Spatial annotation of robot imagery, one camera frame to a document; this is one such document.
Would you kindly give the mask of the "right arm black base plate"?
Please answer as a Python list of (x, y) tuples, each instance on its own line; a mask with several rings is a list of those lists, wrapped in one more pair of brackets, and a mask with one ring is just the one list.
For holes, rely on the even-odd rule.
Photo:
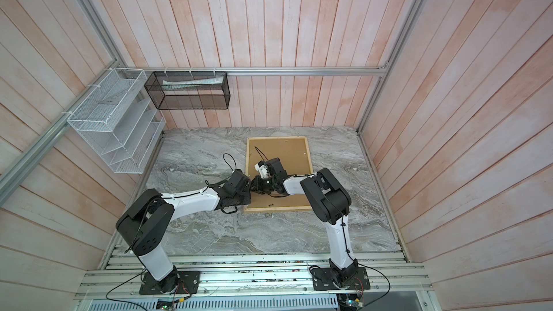
[(308, 271), (312, 276), (315, 291), (331, 291), (338, 289), (364, 291), (371, 289), (365, 268), (358, 267), (342, 272), (334, 268), (310, 266)]

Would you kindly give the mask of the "aluminium slotted base rails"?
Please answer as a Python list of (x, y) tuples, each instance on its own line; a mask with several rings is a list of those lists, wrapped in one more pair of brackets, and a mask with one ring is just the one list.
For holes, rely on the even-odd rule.
[[(370, 302), (385, 292), (413, 292), (423, 310), (440, 310), (429, 275), (421, 263), (410, 263), (400, 251), (356, 253), (367, 272), (368, 287), (355, 287), (363, 301)], [(328, 266), (328, 253), (234, 254), (171, 256), (183, 272), (199, 272), (194, 299), (231, 297), (251, 299), (271, 295), (316, 295), (312, 282), (315, 266)], [(113, 254), (100, 270), (87, 272), (75, 300), (90, 305), (106, 297), (139, 303), (143, 266), (131, 255)]]

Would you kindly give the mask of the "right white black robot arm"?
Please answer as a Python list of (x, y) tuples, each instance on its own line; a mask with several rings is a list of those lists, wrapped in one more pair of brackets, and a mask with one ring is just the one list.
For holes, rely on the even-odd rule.
[(328, 269), (311, 268), (313, 278), (339, 289), (346, 288), (359, 270), (348, 227), (351, 197), (330, 170), (323, 168), (303, 176), (276, 177), (266, 173), (265, 177), (254, 178), (251, 191), (270, 196), (306, 196), (312, 211), (325, 226), (331, 249)]

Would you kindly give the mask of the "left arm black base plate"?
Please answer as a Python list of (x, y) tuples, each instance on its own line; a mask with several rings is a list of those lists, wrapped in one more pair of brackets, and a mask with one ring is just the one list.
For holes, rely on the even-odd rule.
[(142, 279), (139, 295), (168, 295), (197, 293), (200, 283), (200, 271), (185, 271), (174, 269), (161, 281), (157, 281), (150, 272), (146, 272)]

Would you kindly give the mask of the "aluminium wall rail frame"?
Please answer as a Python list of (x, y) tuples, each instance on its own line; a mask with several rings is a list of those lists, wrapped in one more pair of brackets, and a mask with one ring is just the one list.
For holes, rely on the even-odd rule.
[(1, 171), (1, 201), (59, 155), (68, 118), (117, 67), (284, 78), (279, 114), (198, 112), (200, 124), (319, 125), (295, 79), (391, 69), (417, 0), (1, 0), (1, 139), (20, 155)]

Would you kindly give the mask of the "paper sheet inside black basket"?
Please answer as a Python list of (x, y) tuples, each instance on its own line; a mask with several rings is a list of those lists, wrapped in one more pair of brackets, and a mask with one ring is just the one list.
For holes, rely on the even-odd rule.
[(161, 86), (164, 91), (175, 94), (198, 94), (200, 92), (219, 92), (223, 87), (223, 76), (206, 79), (163, 80)]

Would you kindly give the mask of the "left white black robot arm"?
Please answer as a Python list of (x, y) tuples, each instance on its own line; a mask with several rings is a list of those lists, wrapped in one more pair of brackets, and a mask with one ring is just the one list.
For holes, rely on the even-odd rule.
[(175, 289), (178, 271), (161, 242), (170, 222), (181, 217), (249, 204), (250, 181), (222, 181), (176, 194), (145, 190), (117, 221), (116, 230), (138, 257), (148, 276), (165, 292)]

